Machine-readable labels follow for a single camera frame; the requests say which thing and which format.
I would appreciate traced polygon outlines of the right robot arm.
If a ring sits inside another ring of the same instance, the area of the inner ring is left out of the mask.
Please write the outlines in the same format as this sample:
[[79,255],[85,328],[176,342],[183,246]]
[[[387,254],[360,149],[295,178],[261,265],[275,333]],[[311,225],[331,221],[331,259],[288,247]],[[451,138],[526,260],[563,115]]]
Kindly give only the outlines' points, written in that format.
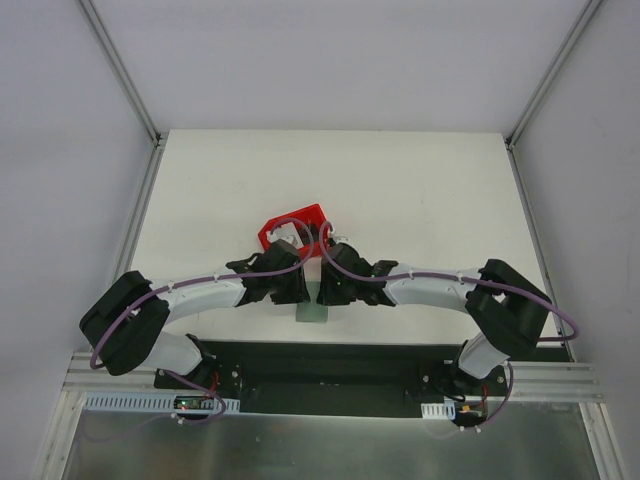
[[461,394],[481,388],[491,371],[531,354],[541,341],[550,299],[509,264],[489,259],[479,269],[424,271],[394,260],[369,263],[354,247],[332,243],[322,251],[317,301],[346,306],[423,305],[469,315],[479,333],[463,343],[450,368]]

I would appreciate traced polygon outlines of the red plastic card bin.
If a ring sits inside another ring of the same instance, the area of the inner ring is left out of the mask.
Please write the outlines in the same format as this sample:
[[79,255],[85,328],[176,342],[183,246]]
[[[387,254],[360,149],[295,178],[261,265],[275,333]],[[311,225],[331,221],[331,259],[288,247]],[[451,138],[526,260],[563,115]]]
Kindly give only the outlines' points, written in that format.
[[305,227],[310,224],[315,224],[319,229],[319,240],[315,244],[304,246],[303,244],[296,248],[300,253],[300,256],[304,258],[309,252],[312,252],[312,257],[319,257],[321,255],[321,247],[328,246],[328,233],[324,232],[320,234],[320,227],[326,221],[326,216],[319,204],[311,204],[301,209],[280,215],[269,219],[262,229],[258,232],[257,236],[259,242],[264,250],[279,239],[276,232],[279,228],[286,224],[293,224],[298,230],[301,227]]

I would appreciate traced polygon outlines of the green leather card holder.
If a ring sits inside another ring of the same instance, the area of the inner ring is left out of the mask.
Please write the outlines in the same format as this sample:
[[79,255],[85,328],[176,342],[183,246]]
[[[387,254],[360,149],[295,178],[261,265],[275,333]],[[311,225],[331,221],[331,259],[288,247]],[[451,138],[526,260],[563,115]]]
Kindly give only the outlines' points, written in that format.
[[318,302],[320,282],[307,283],[309,299],[296,305],[295,320],[301,323],[326,323],[328,321],[328,307]]

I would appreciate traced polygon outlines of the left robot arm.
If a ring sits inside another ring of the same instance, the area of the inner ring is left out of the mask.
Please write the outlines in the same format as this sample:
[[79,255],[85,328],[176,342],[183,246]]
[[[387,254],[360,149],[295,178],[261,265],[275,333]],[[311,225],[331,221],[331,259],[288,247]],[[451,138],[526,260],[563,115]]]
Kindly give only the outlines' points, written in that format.
[[165,325],[265,297],[276,305],[309,299],[303,259],[284,240],[201,277],[153,282],[137,270],[126,272],[84,314],[79,328],[93,347],[92,369],[120,376],[148,366],[172,371],[188,388],[199,389],[212,369],[204,347],[192,334],[166,332]]

